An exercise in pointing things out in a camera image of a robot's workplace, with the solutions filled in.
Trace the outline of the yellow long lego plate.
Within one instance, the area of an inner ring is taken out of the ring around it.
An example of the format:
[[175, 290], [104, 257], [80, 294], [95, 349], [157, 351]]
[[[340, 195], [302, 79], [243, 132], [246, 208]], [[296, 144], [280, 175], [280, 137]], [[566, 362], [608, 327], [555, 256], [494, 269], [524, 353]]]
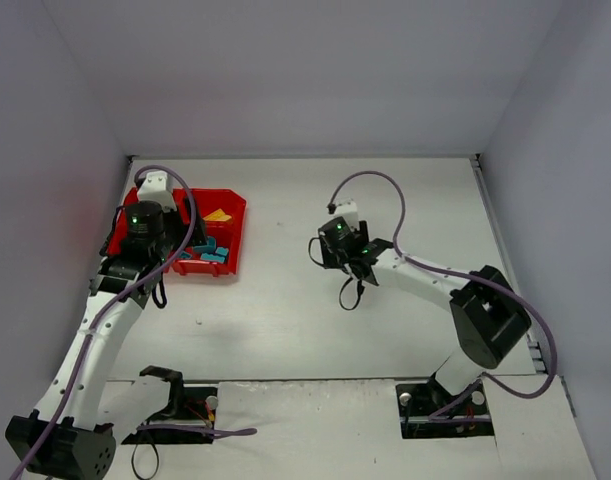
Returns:
[[233, 222], [233, 216], [226, 213], [222, 209], [217, 209], [203, 216], [202, 219], [205, 222], [216, 222], [216, 223], [224, 223], [224, 224], [229, 224]]

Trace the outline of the teal lego block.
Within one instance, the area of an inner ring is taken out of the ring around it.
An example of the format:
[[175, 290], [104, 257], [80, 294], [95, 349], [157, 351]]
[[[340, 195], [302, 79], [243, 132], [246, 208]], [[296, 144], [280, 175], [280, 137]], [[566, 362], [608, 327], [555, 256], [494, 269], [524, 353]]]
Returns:
[[211, 252], [203, 252], [200, 260], [205, 262], [225, 264], [228, 261], [230, 250], [223, 246], [217, 246]]

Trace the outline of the teal lego brick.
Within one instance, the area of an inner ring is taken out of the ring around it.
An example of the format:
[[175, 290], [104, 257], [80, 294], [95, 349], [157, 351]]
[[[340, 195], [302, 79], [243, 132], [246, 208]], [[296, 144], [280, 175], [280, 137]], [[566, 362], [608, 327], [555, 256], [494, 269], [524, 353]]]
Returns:
[[217, 249], [216, 239], [212, 236], [208, 236], [205, 242], [201, 245], [195, 245], [192, 247], [192, 251], [197, 255], [202, 254], [213, 254]]

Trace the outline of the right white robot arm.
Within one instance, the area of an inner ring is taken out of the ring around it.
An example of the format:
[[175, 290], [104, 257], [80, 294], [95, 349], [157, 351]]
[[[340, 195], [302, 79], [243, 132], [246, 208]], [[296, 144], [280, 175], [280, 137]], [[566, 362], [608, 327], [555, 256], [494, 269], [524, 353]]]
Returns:
[[364, 221], [354, 229], [342, 217], [317, 231], [322, 266], [340, 270], [364, 286], [391, 287], [419, 297], [451, 315], [458, 347], [427, 380], [433, 406], [443, 408], [470, 387], [479, 375], [496, 369], [531, 327], [518, 302], [485, 285], [485, 280], [507, 289], [504, 275], [486, 265], [473, 275], [477, 281], [419, 269], [398, 254], [393, 243], [370, 240]]

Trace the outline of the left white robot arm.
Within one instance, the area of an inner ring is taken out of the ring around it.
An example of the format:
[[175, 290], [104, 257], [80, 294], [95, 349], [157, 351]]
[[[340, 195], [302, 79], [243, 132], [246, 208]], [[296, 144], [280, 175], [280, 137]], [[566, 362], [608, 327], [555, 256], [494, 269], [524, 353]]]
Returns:
[[30, 414], [13, 416], [5, 438], [19, 459], [12, 472], [55, 479], [102, 479], [117, 447], [151, 416], [173, 412], [181, 373], [149, 366], [116, 400], [103, 402], [109, 373], [148, 302], [165, 304], [165, 271], [204, 227], [192, 193], [140, 198], [121, 209], [126, 234], [105, 257], [86, 309], [56, 376]]

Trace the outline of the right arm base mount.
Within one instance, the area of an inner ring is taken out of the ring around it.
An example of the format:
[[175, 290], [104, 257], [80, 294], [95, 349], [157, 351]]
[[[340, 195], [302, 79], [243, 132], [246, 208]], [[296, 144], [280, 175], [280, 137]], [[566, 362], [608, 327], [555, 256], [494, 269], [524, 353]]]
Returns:
[[480, 380], [457, 395], [430, 378], [395, 385], [403, 440], [466, 439], [495, 435]]

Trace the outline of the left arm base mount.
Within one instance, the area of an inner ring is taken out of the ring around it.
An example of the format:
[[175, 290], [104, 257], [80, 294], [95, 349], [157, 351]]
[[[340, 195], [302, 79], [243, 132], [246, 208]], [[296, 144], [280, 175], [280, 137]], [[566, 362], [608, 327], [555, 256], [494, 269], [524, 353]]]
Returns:
[[[168, 403], [160, 411], [150, 415], [144, 423], [189, 425], [212, 429], [216, 422], [218, 387], [210, 384], [186, 385], [181, 372], [148, 366], [139, 376], [143, 379], [157, 378], [169, 387]], [[152, 429], [137, 431], [127, 436], [123, 445], [153, 443], [155, 445], [200, 445], [212, 444], [214, 439], [204, 433], [191, 431]]]

